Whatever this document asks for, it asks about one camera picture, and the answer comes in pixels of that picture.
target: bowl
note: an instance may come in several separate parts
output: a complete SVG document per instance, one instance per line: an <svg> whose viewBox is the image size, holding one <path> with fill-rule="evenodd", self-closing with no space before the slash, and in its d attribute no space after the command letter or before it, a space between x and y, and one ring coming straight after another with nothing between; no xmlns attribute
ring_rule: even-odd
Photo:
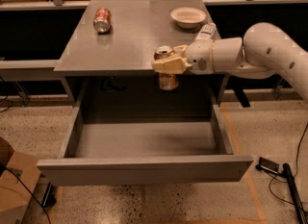
<svg viewBox="0 0 308 224"><path fill-rule="evenodd" d="M181 28L194 28L205 20L205 12L189 7L182 7L171 12L171 17Z"/></svg>

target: can held by gripper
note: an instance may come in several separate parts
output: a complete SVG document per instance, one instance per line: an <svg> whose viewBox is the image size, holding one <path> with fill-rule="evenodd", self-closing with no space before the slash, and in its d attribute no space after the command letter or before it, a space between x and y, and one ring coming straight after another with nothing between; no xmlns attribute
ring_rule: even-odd
<svg viewBox="0 0 308 224"><path fill-rule="evenodd" d="M155 49L154 60L165 59L174 54L171 46L160 46ZM159 73L161 90L173 90L179 86L176 74Z"/></svg>
<svg viewBox="0 0 308 224"><path fill-rule="evenodd" d="M93 27L98 33L107 33L111 28L112 14L106 8L99 8L95 13Z"/></svg>

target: concrete floor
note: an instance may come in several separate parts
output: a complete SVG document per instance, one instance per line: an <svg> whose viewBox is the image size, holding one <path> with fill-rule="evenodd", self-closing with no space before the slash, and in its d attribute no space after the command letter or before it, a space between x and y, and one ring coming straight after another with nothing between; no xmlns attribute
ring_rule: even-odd
<svg viewBox="0 0 308 224"><path fill-rule="evenodd" d="M58 187L57 203L47 209L52 223L246 223L250 218L256 221L248 223L298 223L295 208L270 194L271 177L254 166L262 156L280 163L280 170L287 162L295 172L296 147L308 122L308 104L286 94L280 101L272 100L269 94L247 95L250 108L243 109L232 94L225 95L221 105L234 151L254 159L238 183ZM70 106L31 103L11 108L0 113L0 137L20 152L57 158L71 113ZM305 136L295 178L303 202L308 202L307 158ZM46 185L47 180L41 178L35 191L38 199ZM291 200L287 184L274 182L271 187L281 198ZM37 223L47 223L47 219L32 200L22 224Z"/></svg>

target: open drawer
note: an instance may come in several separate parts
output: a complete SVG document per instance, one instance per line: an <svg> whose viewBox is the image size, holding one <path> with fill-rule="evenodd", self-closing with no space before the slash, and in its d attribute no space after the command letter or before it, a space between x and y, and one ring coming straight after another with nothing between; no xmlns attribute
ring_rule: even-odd
<svg viewBox="0 0 308 224"><path fill-rule="evenodd" d="M180 76L88 78L57 159L38 168L54 186L239 181L252 163L233 155L213 80Z"/></svg>

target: robotic hand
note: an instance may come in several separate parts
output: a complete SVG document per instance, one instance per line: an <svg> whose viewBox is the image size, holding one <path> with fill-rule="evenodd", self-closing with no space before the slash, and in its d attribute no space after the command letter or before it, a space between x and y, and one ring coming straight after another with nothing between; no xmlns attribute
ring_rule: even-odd
<svg viewBox="0 0 308 224"><path fill-rule="evenodd" d="M215 24L204 25L194 42L176 54L153 61L154 71L167 74L229 73L247 79L284 78L308 101L308 53L285 32L269 23L250 27L241 37L215 40Z"/></svg>

